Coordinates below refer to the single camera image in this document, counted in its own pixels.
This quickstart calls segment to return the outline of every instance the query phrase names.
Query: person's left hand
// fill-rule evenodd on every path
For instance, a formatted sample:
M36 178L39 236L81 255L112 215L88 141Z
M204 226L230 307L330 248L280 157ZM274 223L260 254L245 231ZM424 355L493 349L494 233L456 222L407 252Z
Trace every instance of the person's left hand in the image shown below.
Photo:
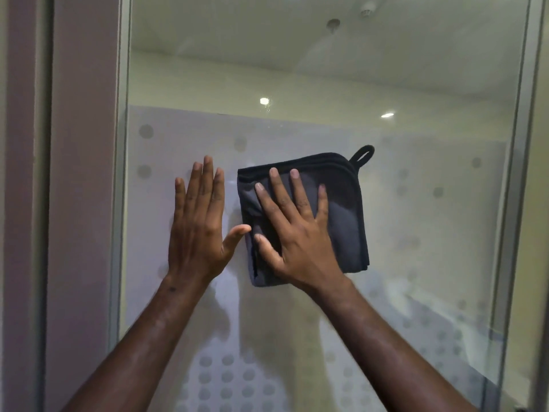
M249 225L238 225L223 240L224 184L223 170L218 168L214 177L214 162L209 156L204 158L203 165L194 163L186 191L183 180L175 180L174 223L166 276L170 290L187 284L206 289L229 263L243 235L251 230Z

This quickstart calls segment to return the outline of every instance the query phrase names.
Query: finger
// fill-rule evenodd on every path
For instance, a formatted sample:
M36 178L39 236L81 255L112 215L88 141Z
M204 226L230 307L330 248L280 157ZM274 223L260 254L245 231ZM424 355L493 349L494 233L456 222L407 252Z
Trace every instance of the finger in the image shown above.
M225 208L225 175L223 170L217 168L214 177L214 188L212 190L210 206L206 215L206 226L209 229L221 230L223 221L223 209Z
M174 224L183 218L184 207L185 207L185 182L181 178L176 178L175 179Z
M193 171L190 173L189 187L187 188L187 195L185 196L185 207L183 209L183 214L186 219L190 219L194 215L196 198L198 197L198 190L200 189L201 176L202 164L195 162L193 165Z
M251 231L251 227L247 224L237 225L230 229L229 234L223 240L222 253L223 257L227 260L234 255L234 250L237 248L238 243L244 237L246 233Z
M288 195L288 191L286 191L286 188L282 183L282 179L278 174L278 169L272 167L269 171L269 176L271 177L274 195L278 202L278 206L282 210L282 213L288 220L290 220L290 222L295 221L299 217L298 209L292 202L290 195Z
M283 272L285 269L284 259L275 249L273 249L269 240L261 234L256 234L254 238L261 257L263 257L275 272Z
M311 205L309 204L309 199L305 193L299 171L297 169L292 169L290 171L290 178L292 179L292 184L294 186L295 206L297 207L299 214L301 214L304 220L314 220L315 217L312 215Z
M267 218L271 221L278 236L283 240L285 234L290 229L290 222L284 214L282 214L278 205L271 199L269 193L265 190L265 187L259 182L255 184L255 193L257 194L257 198L259 199Z
M319 187L319 210L316 214L316 222L321 228L328 228L328 194L324 185Z
M204 221L210 205L211 191L214 185L214 160L210 156L204 157L200 189L196 198L195 214L198 220Z

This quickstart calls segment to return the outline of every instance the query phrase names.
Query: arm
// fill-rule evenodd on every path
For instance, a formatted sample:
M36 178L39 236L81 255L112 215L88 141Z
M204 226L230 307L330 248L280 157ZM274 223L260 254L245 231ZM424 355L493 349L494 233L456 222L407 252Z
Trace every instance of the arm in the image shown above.
M195 163L185 191L175 181L168 274L124 338L63 412L145 411L175 346L209 283L229 262L247 225L221 236L223 171L212 158Z
M275 272L308 293L330 319L341 339L392 412L476 410L368 304L339 269L328 235L328 196L319 188L316 219L296 169L291 171L295 205L276 169L271 183L275 204L265 188L256 192L282 243L282 256L256 235L262 257Z

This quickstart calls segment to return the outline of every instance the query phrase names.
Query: ceiling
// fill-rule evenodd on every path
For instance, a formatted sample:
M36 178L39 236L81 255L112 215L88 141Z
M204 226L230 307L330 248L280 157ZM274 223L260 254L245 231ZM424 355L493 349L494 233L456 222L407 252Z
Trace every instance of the ceiling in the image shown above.
M377 11L361 18L361 6ZM147 52L512 101L528 0L134 0ZM339 19L335 33L326 28Z

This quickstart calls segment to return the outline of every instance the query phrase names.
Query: person's left arm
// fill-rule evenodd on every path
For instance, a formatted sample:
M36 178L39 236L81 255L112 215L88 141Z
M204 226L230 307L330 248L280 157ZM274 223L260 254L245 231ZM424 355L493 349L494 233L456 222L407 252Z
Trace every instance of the person's left arm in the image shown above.
M223 171L195 163L188 189L175 180L168 274L140 317L62 412L146 411L194 307L219 275L247 225L223 240Z

